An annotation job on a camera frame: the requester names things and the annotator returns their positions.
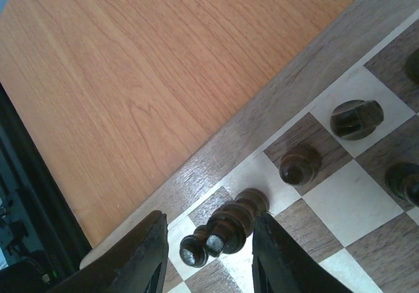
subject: chessboard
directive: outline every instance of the chessboard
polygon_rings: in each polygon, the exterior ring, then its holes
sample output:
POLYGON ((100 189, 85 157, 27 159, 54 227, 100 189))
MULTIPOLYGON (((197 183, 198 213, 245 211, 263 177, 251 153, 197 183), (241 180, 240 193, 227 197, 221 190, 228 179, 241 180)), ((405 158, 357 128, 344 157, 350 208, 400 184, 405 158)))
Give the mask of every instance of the chessboard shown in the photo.
POLYGON ((419 164, 419 86, 403 69, 417 48, 419 11, 173 220, 164 292, 253 292, 252 236, 240 252, 222 254, 201 269, 179 257, 182 238, 249 187, 267 195, 272 216, 353 292, 419 292, 419 208, 384 183, 391 165, 419 164), (347 141, 331 131, 330 117, 357 99, 377 101, 384 121, 366 138, 347 141), (278 168, 298 145, 315 148, 322 165, 312 182, 294 188, 278 168))

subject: chessboard border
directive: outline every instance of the chessboard border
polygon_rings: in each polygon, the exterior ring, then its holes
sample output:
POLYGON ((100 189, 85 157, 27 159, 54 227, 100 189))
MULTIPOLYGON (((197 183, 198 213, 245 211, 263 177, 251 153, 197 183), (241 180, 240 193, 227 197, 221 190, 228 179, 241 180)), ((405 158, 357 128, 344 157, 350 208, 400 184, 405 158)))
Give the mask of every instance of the chessboard border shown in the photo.
POLYGON ((338 77, 419 9, 419 0, 355 0, 148 200, 94 248, 87 266, 152 210, 172 222, 268 141, 338 77))

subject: wooden chessboard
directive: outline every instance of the wooden chessboard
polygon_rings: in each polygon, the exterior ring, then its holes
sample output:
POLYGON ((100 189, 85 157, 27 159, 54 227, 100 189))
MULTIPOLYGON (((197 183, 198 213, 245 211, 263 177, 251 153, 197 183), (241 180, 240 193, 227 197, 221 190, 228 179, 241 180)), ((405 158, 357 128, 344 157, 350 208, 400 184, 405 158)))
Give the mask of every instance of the wooden chessboard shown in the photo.
POLYGON ((251 237, 237 254, 187 267, 179 243, 212 212, 248 187, 311 257, 354 292, 419 292, 419 208, 395 197, 384 174, 397 162, 419 164, 419 86, 403 70, 419 48, 419 10, 295 115, 169 225, 165 292, 253 292, 251 237), (384 121, 368 137, 345 141, 329 125, 345 101, 376 100, 384 121), (279 175, 281 157, 300 144, 322 155, 305 186, 279 175))

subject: dark brown chess piece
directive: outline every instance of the dark brown chess piece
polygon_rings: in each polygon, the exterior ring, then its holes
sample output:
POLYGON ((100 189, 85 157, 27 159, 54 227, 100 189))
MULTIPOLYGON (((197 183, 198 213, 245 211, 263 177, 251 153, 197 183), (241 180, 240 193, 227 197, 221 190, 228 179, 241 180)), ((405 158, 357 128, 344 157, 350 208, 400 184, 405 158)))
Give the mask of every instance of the dark brown chess piece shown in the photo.
POLYGON ((386 185, 398 198, 419 207, 419 165, 403 162, 391 166, 386 185))
POLYGON ((332 113, 332 132, 348 141, 370 135, 384 121, 382 107, 375 100, 351 100, 339 105, 332 113))
POLYGON ((419 48, 407 58, 405 72, 413 82, 419 84, 419 48))
POLYGON ((280 166, 282 180, 294 187, 311 182, 321 167, 321 156, 314 148, 300 145, 287 151, 280 166))
POLYGON ((208 255, 218 257, 222 252, 238 252, 253 232, 256 216, 268 210, 269 201, 262 192, 245 189, 233 202, 215 210, 206 226, 200 226, 182 240, 179 251, 182 261, 188 266, 202 267, 208 255))
POLYGON ((192 235, 182 239, 179 254, 182 261, 191 267, 203 267, 208 261, 205 243, 208 238, 206 226, 199 226, 192 235))

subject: dark brown square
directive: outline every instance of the dark brown square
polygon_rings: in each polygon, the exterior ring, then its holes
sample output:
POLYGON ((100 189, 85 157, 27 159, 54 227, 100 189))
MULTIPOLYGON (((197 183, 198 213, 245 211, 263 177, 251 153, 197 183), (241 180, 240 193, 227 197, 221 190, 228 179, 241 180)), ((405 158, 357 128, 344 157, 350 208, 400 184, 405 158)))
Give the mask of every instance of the dark brown square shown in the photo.
POLYGON ((275 219, 316 262, 343 249, 342 244, 302 199, 275 219))
POLYGON ((185 282, 192 293, 242 293, 219 259, 203 267, 185 282))
POLYGON ((300 195, 311 191, 311 189, 323 182, 352 159, 339 142, 333 138, 311 113, 308 113, 292 128, 286 131, 264 153, 279 169, 282 156, 288 150, 298 145, 310 145, 320 153, 322 159, 317 177, 312 182, 295 188, 300 195))
POLYGON ((171 289, 175 288, 177 285, 182 283, 181 276, 177 273, 172 262, 168 260, 168 267, 166 269, 166 277, 164 278, 163 293, 169 292, 171 289))
POLYGON ((414 115, 356 158, 360 166, 406 211, 413 206, 391 193, 385 184, 384 175, 389 167, 399 162, 419 164, 418 132, 419 117, 414 115))
POLYGON ((407 58, 419 48, 419 20, 382 49, 365 67, 415 112, 419 112, 419 85, 405 73, 407 58))
POLYGON ((228 192, 220 187, 214 194, 212 194, 206 201, 189 214, 195 226, 206 224, 214 210, 220 208, 225 203, 232 201, 228 192))
POLYGON ((384 292, 419 292, 419 226, 403 213, 347 250, 384 292))

